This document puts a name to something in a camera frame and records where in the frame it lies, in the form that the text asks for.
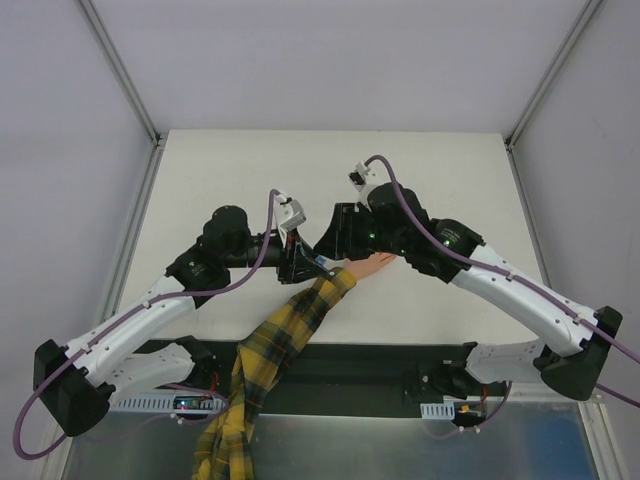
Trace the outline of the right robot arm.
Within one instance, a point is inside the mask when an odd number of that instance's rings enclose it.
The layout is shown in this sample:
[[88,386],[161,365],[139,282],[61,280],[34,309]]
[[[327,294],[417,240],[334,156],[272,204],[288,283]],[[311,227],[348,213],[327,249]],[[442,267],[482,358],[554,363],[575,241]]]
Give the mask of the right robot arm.
[[364,202],[335,205],[314,250],[331,260],[373,253],[402,257],[419,273],[486,300],[536,336],[523,343],[473,343],[450,369],[452,387],[473,394],[484,384],[542,382],[556,393],[588,400],[622,322],[610,306],[576,303],[514,268],[481,235],[453,219],[432,218],[410,189],[389,183]]

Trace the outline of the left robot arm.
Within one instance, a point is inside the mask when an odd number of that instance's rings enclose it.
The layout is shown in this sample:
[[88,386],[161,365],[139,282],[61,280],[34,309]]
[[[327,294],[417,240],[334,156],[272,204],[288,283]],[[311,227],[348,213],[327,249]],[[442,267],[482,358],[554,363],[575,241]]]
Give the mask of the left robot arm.
[[298,233],[305,220],[300,203],[284,194],[269,207],[262,234],[251,233],[240,207],[220,207],[194,245],[136,303],[64,345],[42,343],[34,354],[33,389],[64,434],[86,433],[111,405],[146,389],[179,382],[191,389],[204,387],[214,361],[193,338],[179,339],[159,354],[138,354],[137,349],[209,299],[237,289],[241,283],[232,280],[233,268],[249,273],[273,268],[282,284],[324,274]]

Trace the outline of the mannequin hand with nails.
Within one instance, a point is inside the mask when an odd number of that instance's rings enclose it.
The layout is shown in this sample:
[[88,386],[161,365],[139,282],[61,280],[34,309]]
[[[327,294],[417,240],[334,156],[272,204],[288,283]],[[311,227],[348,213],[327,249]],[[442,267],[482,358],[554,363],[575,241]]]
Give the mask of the mannequin hand with nails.
[[356,281],[363,280],[390,265],[396,256],[390,253],[374,253],[362,260],[346,260],[342,268]]

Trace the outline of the yellow plaid shirt sleeve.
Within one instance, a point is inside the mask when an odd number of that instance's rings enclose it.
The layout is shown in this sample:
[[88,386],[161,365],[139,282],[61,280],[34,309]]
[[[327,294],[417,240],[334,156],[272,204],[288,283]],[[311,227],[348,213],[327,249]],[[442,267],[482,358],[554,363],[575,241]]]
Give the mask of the yellow plaid shirt sleeve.
[[197,441],[193,479],[254,479],[250,443],[267,395],[306,347],[329,311],[357,284],[334,268],[292,296],[239,342],[228,410]]

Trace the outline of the left aluminium frame post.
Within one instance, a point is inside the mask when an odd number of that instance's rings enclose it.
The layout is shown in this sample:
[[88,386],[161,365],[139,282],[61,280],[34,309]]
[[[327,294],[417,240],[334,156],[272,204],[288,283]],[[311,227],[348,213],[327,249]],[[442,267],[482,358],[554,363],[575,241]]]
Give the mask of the left aluminium frame post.
[[111,71],[121,93],[129,104],[146,137],[154,147],[164,144],[162,132],[157,128],[149,110],[135,85],[119,51],[102,19],[94,1],[75,0],[82,18],[93,36],[109,70]]

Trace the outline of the aluminium frame post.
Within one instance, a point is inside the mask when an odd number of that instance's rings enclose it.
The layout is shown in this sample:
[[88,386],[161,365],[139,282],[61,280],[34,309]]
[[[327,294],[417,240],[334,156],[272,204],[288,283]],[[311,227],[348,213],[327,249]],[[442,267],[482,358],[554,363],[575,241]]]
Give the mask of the aluminium frame post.
[[129,104],[146,137],[154,147],[164,144],[162,132],[157,128],[149,110],[135,85],[119,51],[102,19],[94,1],[75,0],[82,18],[93,36],[109,70],[111,71],[121,93]]
[[535,118],[537,111],[550,94],[554,83],[560,78],[569,60],[578,48],[578,45],[605,5],[605,0],[588,0],[584,2],[568,32],[544,70],[543,75],[537,82],[514,126],[505,136],[504,145],[507,152],[514,150],[520,138]]

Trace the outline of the right aluminium frame post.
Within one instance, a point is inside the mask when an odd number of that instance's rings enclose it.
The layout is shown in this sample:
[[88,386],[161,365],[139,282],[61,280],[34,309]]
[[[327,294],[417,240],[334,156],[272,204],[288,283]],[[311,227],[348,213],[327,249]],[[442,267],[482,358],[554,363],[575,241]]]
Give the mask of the right aluminium frame post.
[[554,83],[560,78],[569,60],[578,48],[578,45],[605,5],[605,0],[588,0],[584,2],[568,32],[544,70],[543,75],[537,82],[514,126],[505,136],[504,145],[507,152],[514,150],[520,138],[535,118],[537,111],[550,94]]

